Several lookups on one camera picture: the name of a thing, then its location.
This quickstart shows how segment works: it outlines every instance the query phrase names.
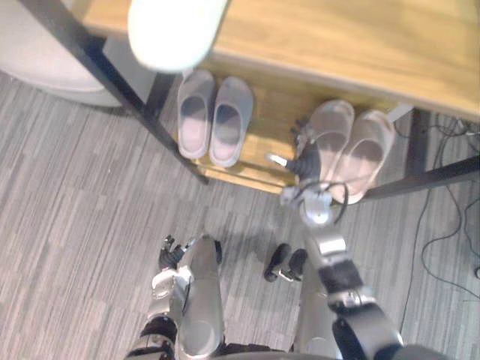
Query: pair of slippers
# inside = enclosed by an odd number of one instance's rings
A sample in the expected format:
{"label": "pair of slippers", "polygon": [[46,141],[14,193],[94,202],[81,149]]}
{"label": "pair of slippers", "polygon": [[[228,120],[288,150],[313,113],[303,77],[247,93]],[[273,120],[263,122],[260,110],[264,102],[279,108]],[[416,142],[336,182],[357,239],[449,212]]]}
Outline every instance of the pair of slippers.
{"label": "pair of slippers", "polygon": [[[373,184],[395,138],[386,114],[368,110],[355,117],[352,105],[344,100],[328,101],[318,107],[305,131],[318,145],[320,181],[344,183],[349,204],[357,203]],[[330,187],[329,192],[344,203],[344,187]]]}
{"label": "pair of slippers", "polygon": [[178,90],[178,149],[198,159],[209,149],[211,162],[231,167],[240,157],[254,110],[254,94],[238,77],[227,77],[215,97],[215,78],[195,70]]}

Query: black metal frame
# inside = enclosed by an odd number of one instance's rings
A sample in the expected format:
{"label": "black metal frame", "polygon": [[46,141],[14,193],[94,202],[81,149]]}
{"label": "black metal frame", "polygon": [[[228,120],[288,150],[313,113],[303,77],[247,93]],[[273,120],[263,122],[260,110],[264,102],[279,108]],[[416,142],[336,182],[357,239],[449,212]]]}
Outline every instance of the black metal frame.
{"label": "black metal frame", "polygon": [[404,178],[367,191],[364,199],[382,199],[438,186],[480,179],[480,156],[425,172],[430,112],[414,109],[410,125]]}
{"label": "black metal frame", "polygon": [[174,75],[158,74],[144,103],[104,55],[106,39],[89,34],[60,0],[19,2],[74,56],[163,146],[203,184],[208,179],[197,166],[180,155],[176,141],[158,121]]}
{"label": "black metal frame", "polygon": [[[173,75],[158,74],[146,103],[137,96],[123,76],[104,55],[105,39],[89,34],[61,0],[19,0],[23,6],[74,56],[136,119],[202,183],[208,179],[198,167],[182,157],[176,141],[158,121]],[[425,172],[429,112],[414,109],[410,128],[405,178],[370,189],[365,199],[379,199],[454,182],[478,178],[479,156]]]}

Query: wire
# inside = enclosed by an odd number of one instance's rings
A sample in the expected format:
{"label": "wire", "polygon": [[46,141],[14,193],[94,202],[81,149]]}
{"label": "wire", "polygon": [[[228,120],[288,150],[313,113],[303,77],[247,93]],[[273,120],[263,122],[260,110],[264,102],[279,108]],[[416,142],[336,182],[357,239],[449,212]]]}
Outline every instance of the wire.
{"label": "wire", "polygon": [[468,204],[465,208],[465,210],[463,210],[463,217],[465,218],[465,223],[463,224],[463,232],[465,233],[465,236],[466,236],[466,239],[468,240],[468,244],[470,246],[470,250],[478,257],[480,258],[480,253],[476,252],[475,249],[473,248],[473,241],[472,241],[472,238],[470,238],[470,234],[468,233],[467,231],[467,219],[468,219],[468,210],[473,206],[475,205],[475,203],[477,203],[478,201],[480,200],[480,197],[477,197],[475,200],[473,200],[470,204]]}
{"label": "wire", "polygon": [[[443,164],[443,153],[445,151],[445,147],[446,147],[446,144],[447,142],[452,138],[452,137],[459,137],[461,135],[465,135],[467,132],[463,132],[463,133],[455,133],[454,130],[455,128],[457,127],[459,121],[456,121],[456,120],[452,120],[450,122],[450,124],[447,126],[447,127],[443,127],[441,125],[438,125],[438,124],[435,124],[435,125],[432,125],[431,127],[435,127],[437,128],[437,130],[439,132],[441,132],[443,134],[443,138],[440,140],[440,144],[439,144],[439,147],[438,149],[436,150],[436,154],[435,154],[435,159],[433,160],[433,168],[435,168],[437,166],[437,162],[440,163],[440,166],[442,166]],[[476,295],[474,292],[472,292],[471,290],[468,290],[466,287],[464,286],[461,286],[460,284],[458,283],[455,283],[453,281],[450,281],[450,280],[446,280],[446,279],[443,279],[439,276],[436,276],[434,273],[432,273],[432,271],[428,268],[427,264],[425,263],[425,251],[427,250],[427,248],[429,246],[431,246],[434,242],[438,242],[440,240],[443,240],[443,239],[448,239],[448,238],[451,238],[452,236],[458,234],[460,232],[460,229],[461,229],[461,223],[462,223],[462,214],[461,214],[461,210],[460,210],[460,206],[458,205],[458,201],[455,199],[452,191],[450,190],[449,186],[446,186],[447,187],[447,190],[448,192],[450,193],[450,196],[451,196],[451,199],[452,201],[454,202],[455,204],[455,207],[457,209],[457,213],[459,215],[459,224],[457,225],[457,227],[455,228],[455,231],[452,232],[451,234],[449,235],[446,235],[446,236],[441,236],[439,238],[434,238],[430,241],[428,241],[427,243],[425,243],[421,249],[421,264],[423,266],[423,268],[425,269],[425,271],[430,275],[432,276],[433,278],[437,279],[438,281],[442,281],[443,283],[446,283],[446,284],[450,284],[452,286],[455,286],[455,287],[458,287],[464,291],[466,291],[467,293],[475,296],[476,298],[480,299],[480,296]],[[410,293],[411,293],[411,290],[412,290],[412,285],[413,285],[413,274],[414,274],[414,270],[415,270],[415,257],[416,257],[416,248],[417,248],[417,242],[418,242],[418,238],[419,238],[419,230],[420,230],[420,225],[422,223],[422,219],[424,217],[424,214],[427,210],[427,207],[428,207],[428,202],[429,202],[429,199],[430,199],[430,195],[431,195],[431,190],[432,189],[428,189],[427,191],[427,196],[425,197],[425,201],[424,201],[424,205],[422,207],[422,210],[421,210],[421,213],[420,213],[420,216],[418,217],[418,222],[417,222],[417,226],[416,226],[416,229],[415,229],[415,240],[413,242],[413,252],[412,252],[412,262],[411,262],[411,271],[410,271],[410,279],[409,279],[409,286],[408,286],[408,290],[406,292],[406,301],[405,301],[405,305],[403,307],[403,314],[402,314],[402,319],[400,321],[400,333],[403,331],[404,329],[404,323],[405,323],[405,317],[407,315],[407,306],[408,306],[408,302],[410,300]],[[465,214],[467,214],[467,210],[470,208],[470,206],[472,206],[476,201],[470,203],[466,208],[465,208]],[[473,245],[472,245],[472,242],[470,240],[470,236],[468,235],[468,233],[466,233],[467,235],[467,238],[469,239],[469,243],[470,243],[470,250],[472,250],[472,252],[474,254],[477,254],[474,250],[473,250]]]}
{"label": "wire", "polygon": [[421,264],[423,265],[423,268],[425,269],[425,271],[433,278],[437,279],[438,281],[441,281],[445,284],[450,284],[454,287],[458,287],[459,289],[462,289],[463,291],[469,293],[470,295],[472,296],[475,296],[478,300],[480,300],[480,295],[477,295],[475,294],[473,291],[471,290],[468,290],[466,287],[464,286],[461,286],[460,284],[458,283],[455,283],[453,281],[450,281],[450,280],[446,280],[438,275],[435,275],[427,266],[427,264],[425,263],[425,252],[427,251],[428,247],[430,247],[432,244],[434,244],[435,242],[439,242],[440,240],[445,240],[445,239],[449,239],[451,238],[452,236],[455,236],[457,235],[460,230],[461,230],[461,227],[462,227],[462,212],[460,210],[460,206],[458,205],[458,201],[455,199],[455,196],[453,195],[452,193],[452,190],[450,190],[450,187],[447,186],[446,187],[448,192],[450,193],[450,197],[451,197],[451,200],[454,202],[455,204],[455,209],[457,210],[457,217],[458,217],[458,225],[455,227],[454,231],[448,235],[444,235],[444,236],[440,236],[439,238],[433,238],[429,241],[427,241],[423,247],[421,248],[421,256],[420,256],[420,259],[421,259]]}
{"label": "wire", "polygon": [[340,212],[337,215],[337,218],[333,221],[333,224],[338,224],[338,222],[341,220],[341,218],[344,216],[345,211],[347,210],[347,205],[348,205],[348,197],[349,197],[349,192],[348,192],[348,187],[347,184],[344,182],[328,182],[328,181],[312,181],[308,184],[306,184],[295,196],[293,200],[297,200],[307,189],[319,186],[319,185],[327,185],[327,187],[323,191],[328,191],[331,188],[334,188],[335,186],[343,186],[343,202],[340,207]]}
{"label": "wire", "polygon": [[415,240],[413,242],[413,254],[412,254],[412,265],[410,266],[410,280],[408,285],[408,290],[406,291],[406,301],[405,305],[403,306],[403,314],[402,320],[400,321],[400,333],[404,330],[404,323],[405,323],[405,316],[407,315],[407,307],[408,301],[410,300],[410,293],[412,291],[412,284],[413,284],[413,272],[415,271],[415,255],[417,249],[417,241],[419,240],[419,231],[420,231],[420,224],[422,223],[422,218],[427,210],[428,207],[428,199],[430,198],[431,189],[428,189],[427,196],[425,197],[425,202],[423,204],[423,208],[421,209],[420,217],[418,218],[417,227],[415,230]]}
{"label": "wire", "polygon": [[348,205],[348,187],[347,184],[344,182],[331,182],[326,188],[325,191],[328,191],[331,188],[334,188],[335,186],[343,186],[343,203],[340,208],[340,212],[338,213],[337,218],[334,220],[333,224],[337,224],[338,221],[341,220],[342,216],[344,216],[345,210],[347,210],[347,205]]}

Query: gray carpet floor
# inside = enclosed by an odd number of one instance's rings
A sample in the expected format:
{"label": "gray carpet floor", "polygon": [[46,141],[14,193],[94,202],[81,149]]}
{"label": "gray carpet floor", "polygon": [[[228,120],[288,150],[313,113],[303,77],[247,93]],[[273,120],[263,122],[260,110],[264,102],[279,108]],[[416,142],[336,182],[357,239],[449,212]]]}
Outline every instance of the gray carpet floor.
{"label": "gray carpet floor", "polygon": [[[175,96],[161,121],[175,126]],[[408,128],[408,116],[398,122]],[[440,139],[430,129],[432,166]],[[379,182],[399,179],[397,138]],[[473,154],[449,140],[445,162]],[[463,209],[479,183],[451,186]],[[426,191],[352,205],[340,229],[366,283],[395,324],[407,302]],[[479,203],[467,231],[480,251]],[[458,224],[445,187],[431,191],[418,228],[402,334],[456,359],[480,359],[480,302],[429,276],[422,245]],[[201,231],[223,243],[226,339],[287,350],[300,285],[262,278],[281,242],[302,247],[300,220],[278,197],[221,181],[203,186],[134,119],[59,99],[0,73],[0,359],[122,359],[150,302],[162,238]],[[479,258],[463,231],[425,254],[431,271],[476,294]]]}

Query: wooden shelf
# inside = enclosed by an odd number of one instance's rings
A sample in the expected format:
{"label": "wooden shelf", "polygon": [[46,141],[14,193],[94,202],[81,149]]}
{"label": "wooden shelf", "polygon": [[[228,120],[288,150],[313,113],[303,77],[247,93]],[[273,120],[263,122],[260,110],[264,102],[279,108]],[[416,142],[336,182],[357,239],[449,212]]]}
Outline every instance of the wooden shelf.
{"label": "wooden shelf", "polygon": [[350,101],[357,111],[369,108],[386,111],[396,106],[395,102],[318,86],[282,73],[225,61],[209,59],[200,67],[216,76],[218,86],[231,75],[247,81],[255,95],[255,107],[240,160],[235,166],[229,169],[215,166],[208,155],[197,160],[196,164],[208,177],[276,194],[283,187],[295,184],[295,177],[267,161],[265,154],[274,152],[285,158],[294,157],[290,129],[295,126],[296,120],[307,118],[322,102],[332,98]]}

